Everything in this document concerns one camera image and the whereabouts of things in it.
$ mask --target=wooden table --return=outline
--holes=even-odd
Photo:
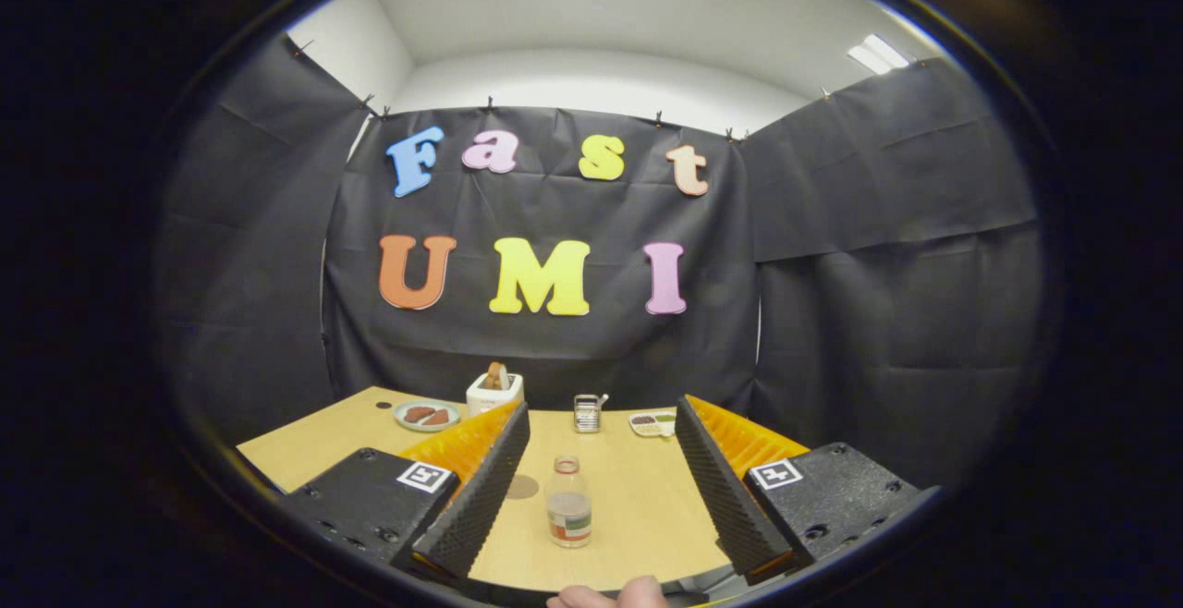
[[[425,439],[399,426],[393,407],[377,407],[419,397],[371,387],[238,449],[292,491],[361,447],[397,454]],[[457,405],[467,416],[467,407]],[[628,426],[635,412],[603,412],[600,433],[578,434],[570,410],[531,409],[518,474],[537,481],[538,491],[503,503],[468,575],[543,591],[570,584],[614,590],[639,575],[667,582],[729,564],[678,440],[638,436]],[[592,543],[578,549],[555,545],[547,531],[543,490],[555,457],[564,454],[578,457],[592,497]]]

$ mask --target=black backdrop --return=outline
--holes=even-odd
[[[602,112],[470,108],[371,119],[345,162],[364,112],[295,53],[276,40],[194,124],[159,238],[174,393],[231,444],[370,386],[463,400],[498,360],[534,407],[692,393],[949,484],[1033,383],[1035,208],[988,103],[945,62],[867,78],[742,142]],[[394,195],[387,150],[432,127],[444,138],[431,182]],[[490,129],[518,137],[513,170],[463,164]],[[625,144],[620,179],[581,175],[593,135]],[[687,144],[706,159],[702,196],[679,190],[665,156]],[[388,234],[418,242],[411,289],[426,277],[424,239],[455,238],[431,308],[380,295]],[[587,242],[590,312],[492,312],[503,238],[541,264],[558,241]],[[646,312],[646,242],[685,250],[685,312]]]
[[[763,310],[752,419],[949,484],[1034,386],[1047,266],[1020,154],[944,60],[744,148]]]
[[[431,127],[431,183],[394,196],[389,145]],[[461,153],[486,129],[519,140],[505,174],[470,169]],[[616,136],[625,170],[614,181],[584,179],[584,137]],[[675,187],[665,157],[693,145],[706,159],[702,196]],[[325,330],[343,394],[377,384],[448,400],[491,360],[525,380],[532,407],[570,407],[580,393],[610,394],[614,407],[668,406],[694,393],[739,410],[756,354],[756,267],[748,183],[736,144],[725,137],[626,116],[494,108],[438,110],[371,121],[341,182],[325,248]],[[424,283],[432,234],[455,238],[444,293],[426,310],[396,309],[379,295],[384,234],[409,234],[408,287]],[[502,259],[493,244],[522,238],[545,264],[558,241],[587,242],[582,317],[523,308],[494,313]],[[646,242],[679,242],[680,315],[651,315]]]
[[[161,363],[182,412],[238,444],[334,402],[321,248],[367,111],[286,37],[194,121],[156,237]]]

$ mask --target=plate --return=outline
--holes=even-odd
[[[673,412],[638,412],[629,415],[628,423],[642,438],[665,438],[673,434],[674,416]]]
[[[432,409],[445,409],[447,410],[447,422],[439,423],[438,426],[421,426],[419,423],[409,423],[402,420],[402,415],[407,413],[411,407],[431,407]],[[448,402],[441,402],[438,400],[415,400],[411,402],[405,402],[399,407],[394,407],[394,420],[399,422],[400,426],[407,428],[408,431],[416,431],[420,433],[434,433],[437,431],[442,431],[448,426],[454,426],[460,421],[460,410]]]

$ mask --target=pink letter i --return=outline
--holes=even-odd
[[[653,298],[645,309],[651,315],[680,315],[686,302],[678,296],[678,258],[683,250],[677,242],[648,242],[645,254],[653,263]]]

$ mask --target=fluorescent light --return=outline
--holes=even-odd
[[[866,40],[862,40],[867,48],[872,52],[879,53],[879,58],[887,62],[887,65],[892,67],[907,67],[907,59],[900,56],[896,48],[891,48],[891,44],[884,43],[883,37],[879,35],[867,35]]]
[[[865,67],[870,69],[871,72],[874,73],[888,73],[892,70],[891,65],[888,65],[887,62],[877,57],[875,53],[872,53],[871,48],[864,48],[861,44],[856,45],[856,47],[854,48],[851,48],[849,52],[846,52],[846,56],[852,57],[852,59],[854,60],[861,62],[861,64],[865,65]]]

